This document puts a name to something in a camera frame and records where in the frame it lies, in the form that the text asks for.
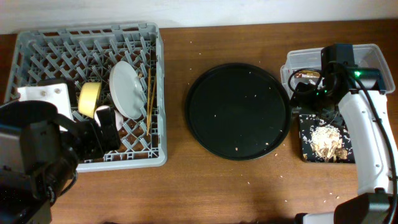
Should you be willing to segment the pink plastic cup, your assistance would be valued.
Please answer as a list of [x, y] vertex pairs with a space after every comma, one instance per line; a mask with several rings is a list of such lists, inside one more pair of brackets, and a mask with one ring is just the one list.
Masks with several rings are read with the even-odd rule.
[[[97, 107], [97, 109], [95, 110], [95, 113], [94, 113], [94, 120], [96, 121], [96, 123], [99, 125], [99, 126], [101, 126], [101, 123], [100, 123], [100, 120], [99, 120], [99, 118], [98, 118], [98, 112], [100, 111], [100, 110], [105, 110], [105, 109], [110, 109], [110, 107], [109, 106], [105, 106], [105, 105], [103, 105], [103, 106], [99, 106], [99, 107]], [[115, 122], [116, 122], [116, 129], [118, 130], [118, 131], [120, 131], [121, 129], [122, 129], [122, 127], [123, 127], [123, 116], [118, 112], [118, 111], [115, 111], [114, 112], [115, 113]]]

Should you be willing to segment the yellow bowl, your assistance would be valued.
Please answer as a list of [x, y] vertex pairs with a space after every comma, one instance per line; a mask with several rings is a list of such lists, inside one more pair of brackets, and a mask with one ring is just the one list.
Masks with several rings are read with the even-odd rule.
[[97, 101], [100, 98], [101, 83], [86, 82], [81, 89], [78, 99], [78, 111], [89, 118], [94, 118]]

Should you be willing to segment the wooden chopstick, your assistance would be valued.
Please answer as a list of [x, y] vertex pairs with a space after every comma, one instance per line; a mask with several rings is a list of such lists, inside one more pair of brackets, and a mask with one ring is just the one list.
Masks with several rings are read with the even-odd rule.
[[146, 135], [149, 135], [149, 116], [150, 116], [150, 94], [151, 94], [151, 68], [148, 69], [148, 78], [147, 78], [147, 121], [146, 127], [147, 132]]
[[153, 88], [152, 88], [152, 91], [151, 91], [152, 94], [151, 94], [151, 99], [150, 99], [150, 105], [149, 105], [147, 135], [150, 134], [150, 126], [151, 126], [151, 122], [152, 122], [152, 110], [153, 110], [153, 107], [154, 107], [156, 86], [157, 86], [157, 76], [156, 76], [156, 74], [155, 74], [155, 76], [154, 76]]

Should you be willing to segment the white round plate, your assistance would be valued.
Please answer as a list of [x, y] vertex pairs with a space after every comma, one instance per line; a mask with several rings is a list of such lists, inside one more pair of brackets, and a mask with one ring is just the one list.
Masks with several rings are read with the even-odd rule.
[[109, 74], [109, 89], [116, 109], [126, 118], [138, 119], [144, 107], [141, 81], [133, 67], [125, 62], [118, 62]]

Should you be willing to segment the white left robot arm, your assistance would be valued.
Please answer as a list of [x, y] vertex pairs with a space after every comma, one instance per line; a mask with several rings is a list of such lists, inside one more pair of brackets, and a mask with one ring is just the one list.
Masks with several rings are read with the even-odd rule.
[[1, 223], [50, 223], [81, 161], [119, 149], [115, 111], [74, 122], [45, 101], [1, 105]]

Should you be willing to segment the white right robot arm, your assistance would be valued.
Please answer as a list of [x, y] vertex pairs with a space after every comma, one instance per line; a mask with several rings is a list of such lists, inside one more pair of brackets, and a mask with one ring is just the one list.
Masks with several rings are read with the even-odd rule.
[[299, 213], [296, 223], [394, 223], [397, 146], [387, 115], [386, 88], [375, 68], [332, 68], [317, 83], [292, 87], [292, 103], [319, 112], [334, 106], [348, 129], [358, 173], [358, 196], [329, 213]]

